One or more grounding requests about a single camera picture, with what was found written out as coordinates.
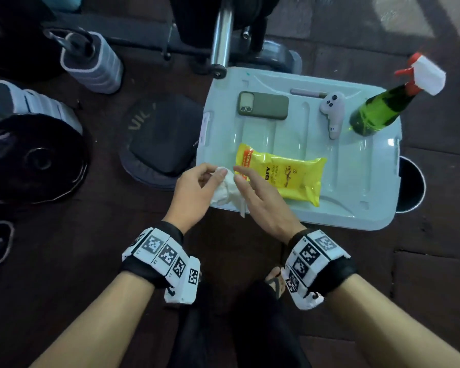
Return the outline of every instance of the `black pants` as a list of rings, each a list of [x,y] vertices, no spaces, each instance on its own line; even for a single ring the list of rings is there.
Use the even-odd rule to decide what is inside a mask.
[[[210,292],[200,284],[196,302],[183,306],[168,368],[206,368]],[[239,368],[310,367],[298,338],[284,319],[276,293],[264,281],[253,283],[230,317]]]

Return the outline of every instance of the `smartphone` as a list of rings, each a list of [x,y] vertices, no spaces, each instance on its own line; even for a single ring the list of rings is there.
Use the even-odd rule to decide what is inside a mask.
[[[276,94],[240,92],[237,112],[242,116],[284,120],[288,117],[289,99]]]

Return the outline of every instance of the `metal pole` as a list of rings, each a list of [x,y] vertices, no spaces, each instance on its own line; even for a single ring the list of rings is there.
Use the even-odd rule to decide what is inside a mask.
[[[230,58],[230,41],[233,31],[233,0],[222,0],[220,11],[215,23],[213,45],[211,47],[210,69],[215,78],[227,75]]]

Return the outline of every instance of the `wristband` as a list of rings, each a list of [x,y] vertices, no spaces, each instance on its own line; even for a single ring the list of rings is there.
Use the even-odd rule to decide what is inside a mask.
[[[282,268],[295,305],[312,309],[324,296],[357,272],[351,256],[321,230],[305,229],[290,240],[295,244]]]
[[[186,254],[182,240],[181,231],[168,222],[144,230],[123,252],[120,272],[132,272],[158,289],[166,288],[168,303],[193,303],[201,264]]]

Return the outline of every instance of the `yellow wet wipes package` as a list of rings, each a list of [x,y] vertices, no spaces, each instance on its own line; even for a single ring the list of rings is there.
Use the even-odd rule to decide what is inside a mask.
[[[256,170],[285,199],[310,201],[319,206],[320,180],[327,159],[295,160],[257,152],[241,143],[235,163]]]

